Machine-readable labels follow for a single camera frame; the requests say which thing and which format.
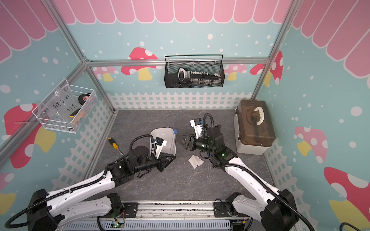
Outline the black socket tool set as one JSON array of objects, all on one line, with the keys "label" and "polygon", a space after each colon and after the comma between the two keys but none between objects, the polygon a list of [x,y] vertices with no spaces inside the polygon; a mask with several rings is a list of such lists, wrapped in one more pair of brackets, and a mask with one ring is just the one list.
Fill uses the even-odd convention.
[{"label": "black socket tool set", "polygon": [[179,68],[176,80],[178,84],[189,87],[220,86],[223,81],[218,73],[210,75],[208,72],[190,71],[185,68]]}]

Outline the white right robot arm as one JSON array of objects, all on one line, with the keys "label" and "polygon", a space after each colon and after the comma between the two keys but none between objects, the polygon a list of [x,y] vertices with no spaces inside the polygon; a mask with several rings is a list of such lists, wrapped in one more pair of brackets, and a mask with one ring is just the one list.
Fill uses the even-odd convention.
[{"label": "white right robot arm", "polygon": [[298,211],[290,191],[281,191],[267,183],[225,145],[219,125],[213,128],[198,125],[194,130],[194,134],[184,135],[179,140],[183,148],[204,152],[214,168],[232,176],[253,195],[253,200],[239,193],[229,197],[228,202],[238,214],[260,221],[267,231],[289,231],[300,220],[309,230],[314,230]]}]

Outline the brown lidded storage box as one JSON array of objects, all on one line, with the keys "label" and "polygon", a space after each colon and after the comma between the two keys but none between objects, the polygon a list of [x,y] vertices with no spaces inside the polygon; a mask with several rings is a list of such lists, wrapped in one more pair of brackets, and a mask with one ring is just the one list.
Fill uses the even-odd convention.
[{"label": "brown lidded storage box", "polygon": [[242,100],[234,117],[237,152],[262,155],[272,147],[276,135],[264,101]]}]

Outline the clear labelled plastic bag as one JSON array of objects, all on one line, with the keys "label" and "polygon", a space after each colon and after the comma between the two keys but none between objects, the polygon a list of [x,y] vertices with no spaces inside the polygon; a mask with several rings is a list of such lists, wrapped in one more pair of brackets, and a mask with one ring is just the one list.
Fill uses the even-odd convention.
[{"label": "clear labelled plastic bag", "polygon": [[81,109],[80,103],[68,84],[56,87],[39,104],[39,118],[70,123]]}]

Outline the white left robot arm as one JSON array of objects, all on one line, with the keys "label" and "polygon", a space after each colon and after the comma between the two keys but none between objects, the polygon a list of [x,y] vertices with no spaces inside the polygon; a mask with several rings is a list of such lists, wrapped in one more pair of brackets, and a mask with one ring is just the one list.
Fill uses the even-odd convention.
[{"label": "white left robot arm", "polygon": [[153,168],[162,172],[176,158],[166,153],[141,156],[141,151],[147,151],[147,148],[139,146],[131,150],[107,164],[99,174],[70,187],[49,193],[44,189],[35,192],[29,206],[7,220],[5,228],[26,226],[30,231],[54,231],[79,218],[119,218],[126,208],[116,193],[97,200],[90,201],[89,198],[133,180],[139,172]]}]

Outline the yellow black screwdriver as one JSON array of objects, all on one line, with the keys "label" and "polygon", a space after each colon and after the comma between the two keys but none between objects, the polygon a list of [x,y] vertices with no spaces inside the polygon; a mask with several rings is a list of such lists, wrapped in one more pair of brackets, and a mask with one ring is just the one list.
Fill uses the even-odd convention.
[{"label": "yellow black screwdriver", "polygon": [[119,149],[119,146],[117,145],[116,141],[113,138],[109,137],[108,142],[113,146],[115,150],[117,150],[123,156],[122,151]]}]

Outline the black tape roll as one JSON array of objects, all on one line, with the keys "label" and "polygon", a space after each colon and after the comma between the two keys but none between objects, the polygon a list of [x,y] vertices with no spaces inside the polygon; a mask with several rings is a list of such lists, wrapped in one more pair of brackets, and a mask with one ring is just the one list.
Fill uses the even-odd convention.
[{"label": "black tape roll", "polygon": [[78,97],[78,102],[80,105],[84,105],[85,102],[89,99],[90,94],[83,93]]}]

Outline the white rectangular plastic tray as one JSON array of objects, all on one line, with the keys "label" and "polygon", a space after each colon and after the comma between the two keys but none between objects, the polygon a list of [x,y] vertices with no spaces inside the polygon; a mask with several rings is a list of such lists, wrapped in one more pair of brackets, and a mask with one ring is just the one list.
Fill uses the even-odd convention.
[{"label": "white rectangular plastic tray", "polygon": [[175,138],[177,136],[177,130],[173,130],[172,128],[159,128],[153,130],[150,135],[157,141],[156,157],[158,157],[159,154],[176,155]]}]

